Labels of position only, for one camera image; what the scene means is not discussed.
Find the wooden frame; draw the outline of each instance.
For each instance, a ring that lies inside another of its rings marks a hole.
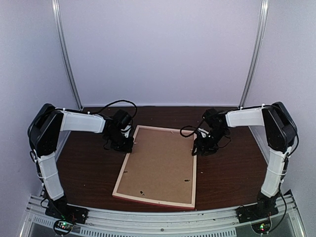
[[[162,128],[162,127],[151,127],[151,126],[142,126],[138,125],[136,127],[135,133],[134,133],[134,140],[136,140],[137,133],[139,129],[149,129],[149,130],[157,130],[157,131],[168,131],[171,133],[180,133],[179,129],[172,129],[172,128]],[[183,130],[183,134],[190,134],[192,131],[189,130]],[[194,209],[195,208],[195,200],[196,200],[196,177],[197,177],[197,156],[193,156],[193,172],[192,172],[192,196],[191,196],[191,203],[181,203],[181,202],[171,202],[171,201],[163,201],[163,200],[155,200],[155,199],[148,199],[143,197],[135,197],[130,195],[125,195],[118,193],[118,188],[122,179],[122,176],[124,174],[128,159],[129,159],[130,153],[127,153],[122,165],[122,168],[120,170],[120,173],[118,175],[117,182],[115,184],[114,190],[113,190],[113,196],[116,198],[126,199],[126,200],[132,200],[136,202],[142,202],[142,203],[148,203],[153,205],[161,205],[161,206],[172,206],[172,207],[180,207],[180,208],[186,208],[186,209]]]

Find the white wall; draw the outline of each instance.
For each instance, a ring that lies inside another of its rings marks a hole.
[[[82,104],[238,105],[260,8],[260,0],[60,1]]]
[[[246,105],[282,101],[293,117],[300,146],[283,190],[291,189],[309,237],[316,232],[316,2],[271,0],[256,74]],[[266,144],[263,129],[255,133]]]
[[[76,108],[48,0],[0,1],[0,236],[17,235],[40,181],[27,128],[46,103]]]

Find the metal post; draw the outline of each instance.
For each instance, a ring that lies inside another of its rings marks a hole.
[[[255,47],[254,47],[253,54],[252,54],[252,59],[251,59],[251,63],[250,63],[249,71],[248,71],[246,85],[245,85],[245,88],[243,90],[243,94],[242,94],[242,97],[241,97],[241,100],[239,103],[240,107],[244,106],[244,104],[245,104],[245,101],[247,99],[249,89],[251,86],[251,82],[252,82],[252,79],[253,79],[254,74],[255,74],[257,62],[259,59],[259,52],[260,52],[260,48],[262,46],[262,41],[263,41],[265,29],[266,29],[267,16],[268,16],[268,6],[269,6],[269,0],[262,0]]]
[[[58,35],[59,35],[60,46],[61,46],[61,50],[62,50],[62,55],[63,55],[63,59],[64,59],[67,77],[68,77],[73,95],[75,97],[77,106],[79,109],[82,109],[83,107],[82,107],[82,104],[81,104],[81,101],[79,98],[78,90],[76,87],[74,75],[73,75],[73,72],[72,72],[72,69],[70,66],[70,60],[69,60],[69,56],[68,56],[68,52],[67,52],[67,48],[66,48],[66,41],[65,41],[65,37],[64,37],[63,25],[62,25],[61,16],[60,16],[59,0],[52,0],[52,5],[53,5],[53,13],[54,13],[57,31],[58,31]]]

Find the robotic arm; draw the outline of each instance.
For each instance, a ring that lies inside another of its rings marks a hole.
[[[211,131],[196,130],[194,154],[209,155],[217,152],[218,142],[230,133],[229,127],[265,127],[270,147],[270,159],[265,181],[257,197],[258,203],[238,208],[237,214],[240,223],[277,214],[276,198],[297,136],[297,127],[285,106],[281,102],[276,102],[270,106],[241,108],[229,112],[210,109],[203,114],[203,121],[208,124]]]
[[[32,160],[36,163],[46,198],[49,200],[46,215],[69,222],[85,223],[87,209],[67,205],[56,167],[55,151],[61,131],[102,133],[116,151],[130,153],[134,144],[129,137],[132,117],[119,110],[113,117],[81,111],[57,109],[45,104],[28,129]]]

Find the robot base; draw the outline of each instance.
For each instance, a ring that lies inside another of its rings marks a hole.
[[[79,223],[79,224],[85,224],[85,221],[87,219],[88,216],[88,209],[82,208],[82,207],[77,207],[77,206],[69,206],[67,205],[67,210],[68,213],[71,213],[69,216],[66,217],[66,221],[69,223]],[[57,219],[62,219],[62,216],[55,210],[54,207],[52,206],[48,206],[46,211],[45,211],[45,215],[47,216],[51,216]]]
[[[278,209],[276,207],[270,207],[264,211],[258,211],[258,205],[250,205],[239,207],[236,210],[239,223],[245,223],[249,221],[256,221],[259,219],[267,218],[278,214]]]

